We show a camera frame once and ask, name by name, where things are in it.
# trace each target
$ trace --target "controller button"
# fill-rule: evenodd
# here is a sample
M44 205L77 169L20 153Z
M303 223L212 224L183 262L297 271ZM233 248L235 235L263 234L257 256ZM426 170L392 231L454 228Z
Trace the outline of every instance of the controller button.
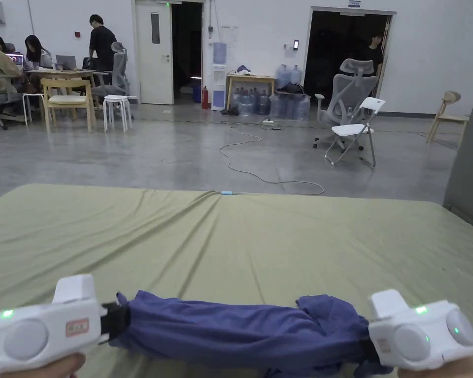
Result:
M473 346L473 327L460 310L448 313L447 327L455 341L464 346Z
M423 361L431 352L429 337L416 325L404 324L394 334L394 342L404 358Z
M36 319L20 321L10 327L5 337L5 353L14 359L27 361L38 356L47 345L49 331Z

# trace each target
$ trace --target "small wooden table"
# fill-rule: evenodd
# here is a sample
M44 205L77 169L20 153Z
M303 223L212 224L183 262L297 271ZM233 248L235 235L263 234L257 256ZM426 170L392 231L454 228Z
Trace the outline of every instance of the small wooden table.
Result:
M81 70L68 70L68 71L61 71L57 69L35 69L30 71L25 71L29 75L35 75L40 79L87 79L91 81L91 87L94 88L95 80L93 78L95 70L92 69L81 69ZM67 95L72 94L72 89L67 88ZM77 113L75 109L72 109L72 119L75 120L77 118Z
M271 85L271 93L275 91L275 80L276 78L273 76L257 76L257 75L238 75L238 74L230 74L228 75L230 78L230 87L228 89L228 101L226 103L226 110L230 109L231 101L232 101L232 88L234 81L244 81L244 82L254 82L254 83L267 83Z

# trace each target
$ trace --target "man in black shirt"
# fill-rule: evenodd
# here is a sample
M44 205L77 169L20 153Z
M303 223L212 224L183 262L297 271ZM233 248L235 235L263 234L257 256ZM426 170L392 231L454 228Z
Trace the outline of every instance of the man in black shirt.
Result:
M92 58L96 51L98 56L97 70L101 72L112 71L114 69L112 43L116 42L114 33L103 25L103 18L98 15L92 15L89 22L93 27L91 41L89 42L89 58ZM105 81L107 81L107 78L110 80L110 75L105 77Z
M380 76L380 71L382 70L382 63L384 63L384 57L382 55L382 49L380 44L382 43L382 35L377 34L371 38L371 45L366 47L361 52L362 61L373 61L373 73L371 75L365 76Z

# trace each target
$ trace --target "white vr controller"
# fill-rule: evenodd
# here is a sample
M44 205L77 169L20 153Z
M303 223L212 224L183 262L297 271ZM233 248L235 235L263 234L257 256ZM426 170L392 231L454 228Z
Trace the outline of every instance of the white vr controller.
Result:
M455 304L411 309L395 290L370 297L370 339L384 366L432 370L473 355L473 328ZM129 315L101 305L93 276L62 278L50 304L0 312L0 372L35 369L118 336Z
M434 370L473 356L473 328L456 304L410 308L396 290L374 294L370 302L377 320L368 330L382 365Z

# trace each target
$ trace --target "dark doorway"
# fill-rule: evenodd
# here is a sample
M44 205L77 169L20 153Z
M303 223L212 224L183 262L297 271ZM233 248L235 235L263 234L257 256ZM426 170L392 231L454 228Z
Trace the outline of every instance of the dark doorway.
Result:
M371 37L384 35L389 16L348 16L339 12L314 11L306 59L305 91L326 98L333 95L333 78L345 59L358 59Z
M198 90L202 77L203 4L185 1L171 6L175 103L192 101L193 89Z

